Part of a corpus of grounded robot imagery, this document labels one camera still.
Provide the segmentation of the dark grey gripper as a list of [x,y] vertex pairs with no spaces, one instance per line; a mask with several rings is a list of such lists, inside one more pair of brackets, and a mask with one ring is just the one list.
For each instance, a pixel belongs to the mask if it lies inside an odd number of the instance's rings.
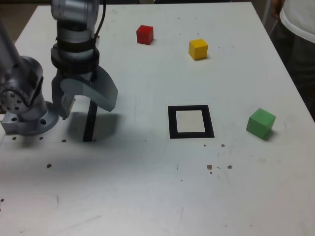
[[69,117],[76,95],[88,97],[100,108],[111,112],[116,106],[118,89],[101,67],[87,73],[71,67],[57,69],[52,80],[52,99],[60,117]]

